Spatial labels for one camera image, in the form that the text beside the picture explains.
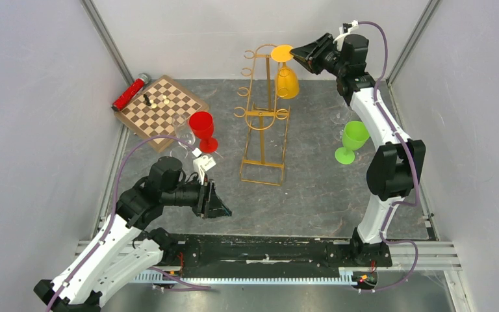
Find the orange wine glass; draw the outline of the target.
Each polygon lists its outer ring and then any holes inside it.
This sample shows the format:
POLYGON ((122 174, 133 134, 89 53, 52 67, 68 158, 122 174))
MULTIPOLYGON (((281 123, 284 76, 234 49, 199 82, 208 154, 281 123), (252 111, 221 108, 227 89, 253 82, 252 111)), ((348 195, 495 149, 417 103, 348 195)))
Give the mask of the orange wine glass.
POLYGON ((294 58, 290 53, 291 50, 291 45, 279 45, 271 52, 272 59, 280 65, 275 78, 275 87, 277 96, 282 99, 295 98, 300 91, 297 75, 287 64, 294 58))

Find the clear wine glass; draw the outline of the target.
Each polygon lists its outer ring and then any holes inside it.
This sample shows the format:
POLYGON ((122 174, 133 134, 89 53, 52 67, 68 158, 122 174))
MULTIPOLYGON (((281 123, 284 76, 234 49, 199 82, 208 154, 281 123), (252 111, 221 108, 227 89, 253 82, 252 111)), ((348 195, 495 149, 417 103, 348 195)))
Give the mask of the clear wine glass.
POLYGON ((353 110, 343 99, 339 102, 339 106, 339 110, 331 116, 331 121, 335 125, 345 125, 352 119, 353 110))
POLYGON ((342 142, 342 136, 344 133, 345 125, 340 124, 340 125, 335 125, 332 129, 332 135, 334 139, 338 142, 342 142))
MULTIPOLYGON (((196 137, 187 125, 186 118, 182 114, 174 114, 172 116, 172 125, 174 134, 177 138, 190 145, 195 143, 196 137)), ((170 150, 170 156, 183 160, 186 159, 191 152, 192 150, 186 144, 176 141, 175 145, 170 150)))

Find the red wine glass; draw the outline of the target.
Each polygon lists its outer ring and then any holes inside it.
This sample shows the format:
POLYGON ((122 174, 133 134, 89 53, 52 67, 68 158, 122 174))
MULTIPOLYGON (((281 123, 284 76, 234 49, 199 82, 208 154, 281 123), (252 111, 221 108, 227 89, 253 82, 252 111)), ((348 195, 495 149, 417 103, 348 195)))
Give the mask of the red wine glass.
POLYGON ((213 137, 214 120, 207 111, 199 111, 191 115, 188 125, 194 135, 200 139, 199 149, 203 153, 214 153, 218 149, 218 141, 213 137))

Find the green wine glass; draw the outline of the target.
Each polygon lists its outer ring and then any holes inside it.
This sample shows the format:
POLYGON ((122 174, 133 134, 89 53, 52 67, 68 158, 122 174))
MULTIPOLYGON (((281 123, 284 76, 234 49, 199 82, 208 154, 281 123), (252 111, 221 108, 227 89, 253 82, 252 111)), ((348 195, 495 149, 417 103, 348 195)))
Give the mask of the green wine glass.
POLYGON ((335 151, 335 158, 341 164, 351 164, 355 160, 355 151, 364 146, 370 134, 363 122, 350 121, 340 138, 342 147, 335 151))

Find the clear back wine glass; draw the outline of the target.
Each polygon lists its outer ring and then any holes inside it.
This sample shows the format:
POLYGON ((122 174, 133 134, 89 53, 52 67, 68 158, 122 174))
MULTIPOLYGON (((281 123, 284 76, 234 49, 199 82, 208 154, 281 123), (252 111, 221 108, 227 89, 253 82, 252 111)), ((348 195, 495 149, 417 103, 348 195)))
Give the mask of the clear back wine glass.
POLYGON ((332 129, 332 135, 334 139, 338 142, 342 142, 342 136, 344 133, 345 125, 340 124, 340 125, 335 125, 332 129))

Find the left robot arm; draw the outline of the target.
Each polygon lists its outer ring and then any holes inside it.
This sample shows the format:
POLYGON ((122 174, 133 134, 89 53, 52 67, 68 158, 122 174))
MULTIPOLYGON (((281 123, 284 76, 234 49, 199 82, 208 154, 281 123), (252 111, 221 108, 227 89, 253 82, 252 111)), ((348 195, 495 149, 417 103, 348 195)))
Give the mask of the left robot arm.
POLYGON ((215 166, 209 155, 193 160, 194 174, 185 175, 179 159, 164 156, 147 176, 121 194, 102 229, 74 262, 54 279, 42 279, 34 292, 46 311, 100 311, 139 273, 178 256, 177 241, 163 228, 151 230, 126 256, 117 256, 128 242, 163 214, 165 207, 189 207, 201 218, 231 216, 206 172, 215 166))

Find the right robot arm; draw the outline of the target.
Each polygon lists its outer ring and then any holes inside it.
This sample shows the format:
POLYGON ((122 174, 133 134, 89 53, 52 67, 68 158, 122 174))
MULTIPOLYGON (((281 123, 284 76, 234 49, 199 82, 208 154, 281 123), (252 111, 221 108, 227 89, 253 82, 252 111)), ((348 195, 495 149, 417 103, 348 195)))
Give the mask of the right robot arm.
POLYGON ((357 265, 380 261, 388 254, 387 229, 396 209, 418 189, 426 153, 423 141, 411 139, 396 123, 366 71, 368 44, 364 36, 349 34, 337 47, 326 33, 290 50, 308 72, 335 76, 338 93, 358 115, 376 149, 366 172, 371 197, 348 246, 348 256, 357 265))

